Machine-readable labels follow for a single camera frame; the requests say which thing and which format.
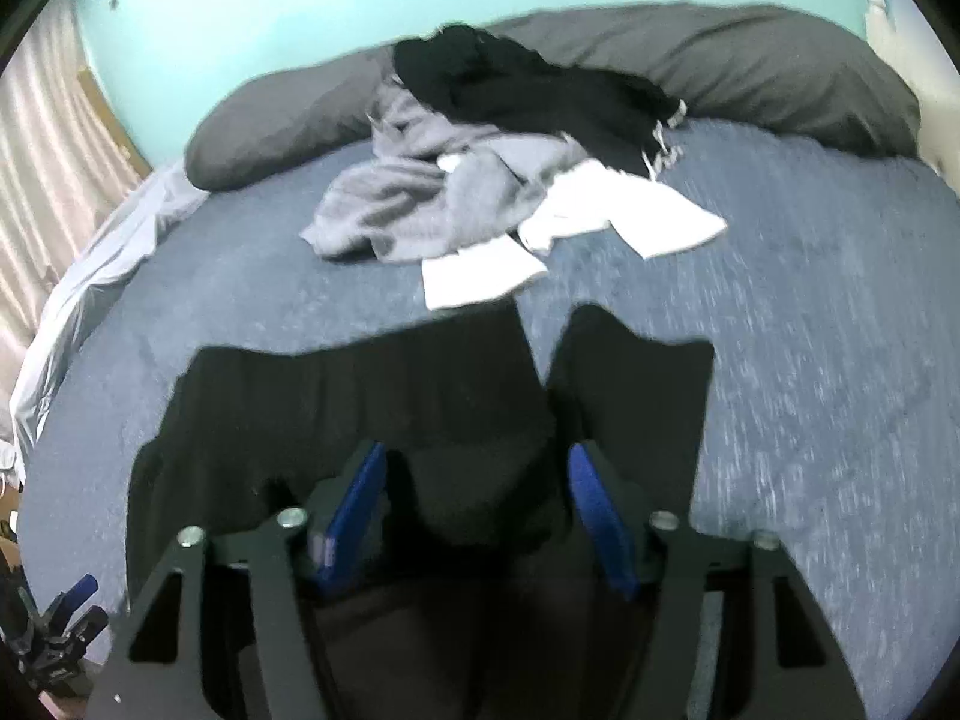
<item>bed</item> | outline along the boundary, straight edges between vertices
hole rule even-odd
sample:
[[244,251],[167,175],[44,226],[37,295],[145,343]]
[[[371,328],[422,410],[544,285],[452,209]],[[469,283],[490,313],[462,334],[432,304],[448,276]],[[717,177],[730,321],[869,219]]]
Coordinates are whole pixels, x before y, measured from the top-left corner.
[[[677,137],[664,180],[730,229],[651,261],[611,231],[558,242],[517,295],[536,363],[585,301],[643,335],[710,338],[693,522],[776,530],[870,717],[899,720],[960,637],[960,206],[915,160],[710,119]],[[325,262],[296,237],[370,154],[357,143],[213,194],[140,267],[32,456],[20,529],[41,604],[89,572],[123,613],[128,474],[198,347],[299,352],[429,319],[418,266]]]

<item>white sheet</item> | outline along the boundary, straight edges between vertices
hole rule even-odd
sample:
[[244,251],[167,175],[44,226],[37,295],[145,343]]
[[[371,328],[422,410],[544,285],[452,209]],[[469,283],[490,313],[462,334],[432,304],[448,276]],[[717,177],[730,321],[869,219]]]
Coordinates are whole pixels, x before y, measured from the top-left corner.
[[[437,163],[452,170],[456,156],[445,155]],[[643,259],[690,250],[727,229],[723,218],[672,187],[587,159],[554,178],[544,201],[520,223],[517,236],[527,250],[546,255],[557,238],[608,226]],[[434,311],[502,298],[546,274],[544,264],[523,247],[504,235],[424,260],[426,307]]]
[[0,472],[26,479],[30,453],[43,432],[70,360],[102,322],[123,285],[171,228],[208,197],[190,184],[184,165],[162,167],[124,200],[50,293],[10,400],[13,452],[0,453]]

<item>blue pad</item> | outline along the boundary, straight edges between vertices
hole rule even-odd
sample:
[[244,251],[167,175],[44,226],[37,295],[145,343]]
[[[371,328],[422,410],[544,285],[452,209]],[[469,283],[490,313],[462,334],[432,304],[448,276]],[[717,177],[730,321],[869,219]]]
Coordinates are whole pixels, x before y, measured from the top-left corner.
[[70,624],[70,619],[80,609],[80,607],[89,601],[93,594],[100,588],[97,580],[89,574],[78,581],[66,593],[59,596],[47,610],[50,618],[47,620],[50,635],[61,637],[66,632],[66,627]]
[[570,494],[593,542],[607,582],[629,600],[637,595],[640,579],[635,570],[635,544],[604,489],[589,453],[573,445],[566,456]]
[[323,557],[316,574],[321,590],[333,592],[349,580],[376,499],[386,483],[387,452],[382,443],[377,443],[360,464],[323,534]]

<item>gray towel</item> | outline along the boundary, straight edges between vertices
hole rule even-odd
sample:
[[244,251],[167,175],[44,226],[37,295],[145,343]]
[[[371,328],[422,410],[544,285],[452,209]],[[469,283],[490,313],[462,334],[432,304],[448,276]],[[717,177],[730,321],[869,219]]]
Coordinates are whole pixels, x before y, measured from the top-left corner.
[[[408,262],[488,241],[529,217],[557,173],[587,159],[570,138],[453,124],[395,79],[368,115],[377,159],[342,172],[301,232],[322,257],[371,247],[383,262]],[[463,156],[450,173],[436,163],[448,153]]]

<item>screw head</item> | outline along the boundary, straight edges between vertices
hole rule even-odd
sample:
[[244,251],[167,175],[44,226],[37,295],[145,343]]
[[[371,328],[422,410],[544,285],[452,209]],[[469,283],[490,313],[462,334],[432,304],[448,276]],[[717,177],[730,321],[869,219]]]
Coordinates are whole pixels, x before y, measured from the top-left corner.
[[306,511],[299,506],[284,509],[280,514],[277,514],[277,525],[280,525],[281,528],[299,528],[306,520]]
[[176,543],[181,547],[195,547],[206,538],[203,528],[197,525],[188,525],[176,534]]
[[776,552],[779,549],[779,536],[773,531],[756,531],[754,533],[754,546],[767,552]]
[[680,519],[674,512],[659,511],[650,515],[650,524],[658,531],[675,531],[680,527]]

